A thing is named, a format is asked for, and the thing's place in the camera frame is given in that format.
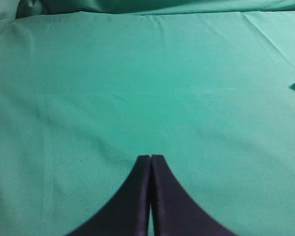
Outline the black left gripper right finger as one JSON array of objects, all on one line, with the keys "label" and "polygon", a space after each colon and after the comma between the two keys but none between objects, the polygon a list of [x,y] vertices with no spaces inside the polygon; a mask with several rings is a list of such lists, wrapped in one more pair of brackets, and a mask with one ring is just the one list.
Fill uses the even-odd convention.
[{"label": "black left gripper right finger", "polygon": [[156,236],[234,236],[183,189],[163,155],[151,157],[151,209]]}]

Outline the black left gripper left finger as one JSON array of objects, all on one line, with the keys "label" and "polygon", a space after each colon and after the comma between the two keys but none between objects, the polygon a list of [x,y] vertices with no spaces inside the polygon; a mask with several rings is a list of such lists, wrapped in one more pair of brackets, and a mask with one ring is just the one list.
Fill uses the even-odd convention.
[{"label": "black left gripper left finger", "polygon": [[150,157],[138,156],[121,187],[102,209],[70,236],[147,236]]}]

